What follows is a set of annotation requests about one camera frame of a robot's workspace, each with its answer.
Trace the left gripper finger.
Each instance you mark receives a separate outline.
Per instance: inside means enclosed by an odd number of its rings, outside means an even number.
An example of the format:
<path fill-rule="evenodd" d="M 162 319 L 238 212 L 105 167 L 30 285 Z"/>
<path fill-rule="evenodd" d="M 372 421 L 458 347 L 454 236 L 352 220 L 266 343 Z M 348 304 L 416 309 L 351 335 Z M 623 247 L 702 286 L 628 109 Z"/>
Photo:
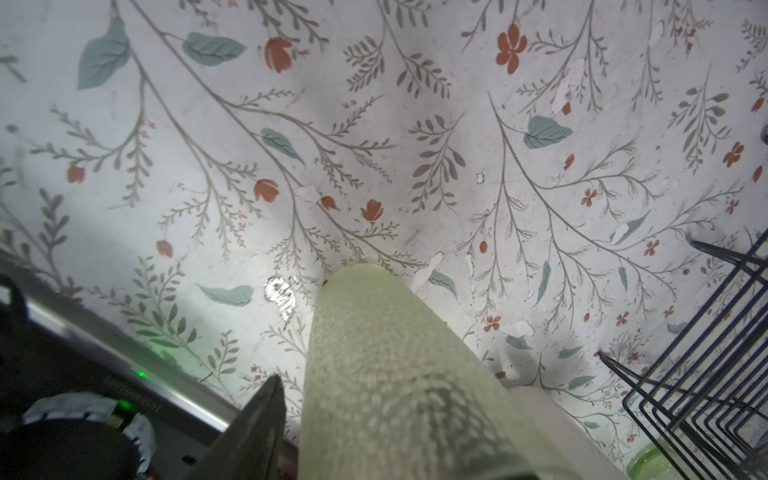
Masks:
<path fill-rule="evenodd" d="M 265 480 L 277 476 L 286 421 L 279 376 L 269 377 L 208 453 L 186 475 L 188 480 Z"/>

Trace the frosted pale green cup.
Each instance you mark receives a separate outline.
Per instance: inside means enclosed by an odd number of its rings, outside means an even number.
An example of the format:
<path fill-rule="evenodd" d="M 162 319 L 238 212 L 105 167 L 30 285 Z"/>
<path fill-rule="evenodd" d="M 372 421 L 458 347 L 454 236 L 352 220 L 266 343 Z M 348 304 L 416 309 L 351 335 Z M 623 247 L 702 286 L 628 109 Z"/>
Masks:
<path fill-rule="evenodd" d="M 302 479 L 573 479 L 495 375 L 386 269 L 322 287 L 307 353 Z"/>

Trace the white mug red inside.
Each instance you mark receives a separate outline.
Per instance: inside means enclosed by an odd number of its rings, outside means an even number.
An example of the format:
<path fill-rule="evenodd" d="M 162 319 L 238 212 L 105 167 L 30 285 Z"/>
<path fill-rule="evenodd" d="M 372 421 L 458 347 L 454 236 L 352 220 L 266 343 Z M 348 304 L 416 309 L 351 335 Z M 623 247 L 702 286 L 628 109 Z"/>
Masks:
<path fill-rule="evenodd" d="M 543 390 L 520 386 L 508 393 L 581 479 L 627 479 Z"/>

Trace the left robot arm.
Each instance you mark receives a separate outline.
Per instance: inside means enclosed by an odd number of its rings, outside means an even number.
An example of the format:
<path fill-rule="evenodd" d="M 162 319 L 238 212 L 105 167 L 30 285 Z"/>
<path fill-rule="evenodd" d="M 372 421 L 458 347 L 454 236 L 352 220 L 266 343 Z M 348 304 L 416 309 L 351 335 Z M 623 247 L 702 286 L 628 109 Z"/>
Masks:
<path fill-rule="evenodd" d="M 278 376 L 240 411 L 77 302 L 27 298 L 3 276 L 1 475 L 5 479 L 272 479 L 284 439 Z"/>

